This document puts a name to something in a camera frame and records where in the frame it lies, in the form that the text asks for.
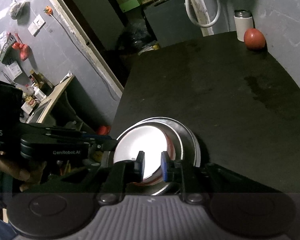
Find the person's left hand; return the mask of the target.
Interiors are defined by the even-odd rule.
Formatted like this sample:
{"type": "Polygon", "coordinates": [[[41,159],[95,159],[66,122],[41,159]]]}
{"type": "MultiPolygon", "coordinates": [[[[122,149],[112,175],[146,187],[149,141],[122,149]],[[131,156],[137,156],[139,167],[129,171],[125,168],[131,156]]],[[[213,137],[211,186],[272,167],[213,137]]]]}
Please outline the person's left hand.
{"type": "Polygon", "coordinates": [[[0,193],[7,192],[4,189],[5,177],[18,180],[21,192],[40,184],[46,162],[27,163],[25,160],[6,160],[3,158],[4,154],[0,152],[0,193]]]}

